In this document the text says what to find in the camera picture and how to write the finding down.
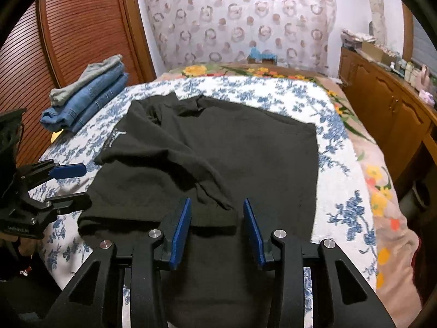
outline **floral bedspread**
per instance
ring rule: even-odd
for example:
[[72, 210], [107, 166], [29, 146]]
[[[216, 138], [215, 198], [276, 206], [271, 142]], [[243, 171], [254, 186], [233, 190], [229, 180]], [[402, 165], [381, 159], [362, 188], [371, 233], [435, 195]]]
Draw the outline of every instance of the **floral bedspread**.
[[[375, 266], [377, 270], [376, 292], [396, 326], [398, 328], [408, 327], [421, 309], [420, 298], [412, 281], [411, 265], [419, 240], [416, 234], [408, 229], [406, 218], [399, 209], [384, 155], [355, 115], [342, 89], [330, 79], [319, 77], [314, 73], [298, 74], [293, 69], [274, 65], [192, 65], [174, 69], [163, 74], [158, 80], [222, 75], [254, 75], [309, 80], [326, 91], [352, 141], [367, 184], [376, 232], [377, 252], [373, 253], [375, 262], [377, 262], [377, 269]], [[299, 105], [295, 105], [293, 109], [299, 111]], [[327, 149], [324, 154], [322, 152], [319, 155], [319, 161], [325, 161], [324, 156], [329, 156], [331, 152], [335, 150]], [[336, 215], [333, 214], [329, 219], [336, 226], [344, 224], [349, 226], [348, 240], [353, 237], [353, 231], [366, 232], [366, 228], [356, 222], [357, 213], [353, 205], [353, 201], [346, 203], [345, 207], [339, 205]], [[366, 250], [372, 250], [372, 247], [369, 246]]]
[[[43, 160], [54, 159], [60, 164], [82, 162], [87, 167], [86, 175], [51, 180], [30, 191], [30, 195], [41, 201], [55, 195], [85, 191], [100, 168], [93, 159], [134, 99], [174, 91], [179, 98], [204, 94], [260, 107], [316, 125], [319, 171], [311, 241], [319, 243], [325, 238], [334, 239], [371, 287], [375, 288], [377, 248], [371, 200], [353, 144], [335, 106], [329, 101], [332, 96], [314, 82], [299, 80], [303, 77], [294, 79], [253, 76], [197, 77], [159, 80], [126, 88], [77, 134], [61, 134], [42, 156]], [[45, 231], [40, 251], [48, 270], [61, 288], [65, 287], [92, 251], [78, 234], [78, 216], [78, 212], [62, 215], [51, 223]], [[308, 269], [305, 269], [304, 278], [305, 328], [310, 328], [312, 285]], [[130, 293], [127, 288], [124, 290], [124, 298], [123, 325], [129, 327]]]

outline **stack of folded clothes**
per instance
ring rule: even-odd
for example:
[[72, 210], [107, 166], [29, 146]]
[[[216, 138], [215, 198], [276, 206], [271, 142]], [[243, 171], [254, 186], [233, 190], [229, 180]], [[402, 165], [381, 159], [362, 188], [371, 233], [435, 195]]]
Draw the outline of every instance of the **stack of folded clothes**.
[[51, 132], [78, 132], [99, 110], [126, 87], [122, 56], [89, 64], [79, 79], [50, 91], [52, 107], [42, 112], [41, 124]]

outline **patterned wallpaper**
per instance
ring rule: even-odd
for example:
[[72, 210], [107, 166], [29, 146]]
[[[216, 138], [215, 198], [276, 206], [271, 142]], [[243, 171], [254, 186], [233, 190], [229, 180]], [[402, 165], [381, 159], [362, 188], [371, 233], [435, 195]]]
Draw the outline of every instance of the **patterned wallpaper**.
[[251, 47], [280, 63], [327, 70], [336, 0], [145, 0], [167, 69], [245, 62]]

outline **cabinet door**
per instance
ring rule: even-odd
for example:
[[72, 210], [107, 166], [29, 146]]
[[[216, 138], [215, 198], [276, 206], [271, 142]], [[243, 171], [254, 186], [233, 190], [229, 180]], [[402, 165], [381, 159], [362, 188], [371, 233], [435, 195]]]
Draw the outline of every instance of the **cabinet door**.
[[431, 124], [425, 111], [405, 91], [396, 103], [394, 123], [382, 148], [393, 181], [405, 170]]
[[42, 110], [50, 107], [49, 90], [57, 86], [44, 53], [39, 39], [38, 8], [33, 3], [0, 49], [0, 113], [27, 108], [18, 166], [37, 162], [50, 145], [50, 132], [40, 126], [39, 119]]
[[373, 68], [369, 62], [356, 56], [355, 65], [353, 65], [349, 85], [343, 89], [349, 100], [355, 114], [366, 127], [369, 103], [369, 91], [372, 90], [374, 78], [372, 75]]
[[350, 72], [352, 69], [353, 54], [351, 51], [342, 48], [340, 56], [340, 67], [338, 70], [338, 76], [343, 82], [342, 88], [346, 88], [349, 84]]
[[123, 56], [128, 85], [143, 82], [120, 0], [40, 0], [40, 6], [61, 86], [115, 54]]
[[383, 73], [375, 70], [369, 75], [366, 95], [366, 113], [359, 116], [364, 127], [380, 148], [387, 140], [393, 126], [393, 106], [401, 97], [401, 89]]

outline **pink item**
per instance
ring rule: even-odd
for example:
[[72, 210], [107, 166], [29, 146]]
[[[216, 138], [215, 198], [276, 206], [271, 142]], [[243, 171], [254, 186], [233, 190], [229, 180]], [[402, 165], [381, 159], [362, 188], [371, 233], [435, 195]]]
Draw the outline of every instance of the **pink item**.
[[422, 71], [416, 77], [416, 89], [428, 91], [430, 88], [430, 71], [428, 67], [423, 64]]
[[435, 102], [434, 102], [433, 95], [431, 95], [428, 91], [425, 91], [423, 89], [420, 90], [419, 97], [424, 103], [430, 105], [431, 107], [434, 107]]

